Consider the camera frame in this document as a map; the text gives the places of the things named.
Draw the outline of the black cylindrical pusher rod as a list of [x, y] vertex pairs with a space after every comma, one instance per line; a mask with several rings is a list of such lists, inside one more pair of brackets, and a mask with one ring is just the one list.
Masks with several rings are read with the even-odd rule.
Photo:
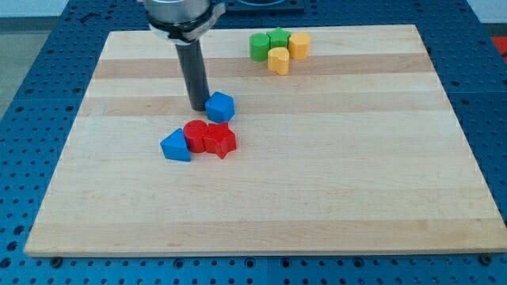
[[194, 111], [203, 112], [210, 93], [200, 41], [177, 45], [176, 49], [190, 106]]

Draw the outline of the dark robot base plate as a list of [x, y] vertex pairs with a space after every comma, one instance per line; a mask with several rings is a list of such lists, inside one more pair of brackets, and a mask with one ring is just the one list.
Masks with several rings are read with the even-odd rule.
[[305, 0], [222, 0], [227, 9], [235, 12], [302, 11]]

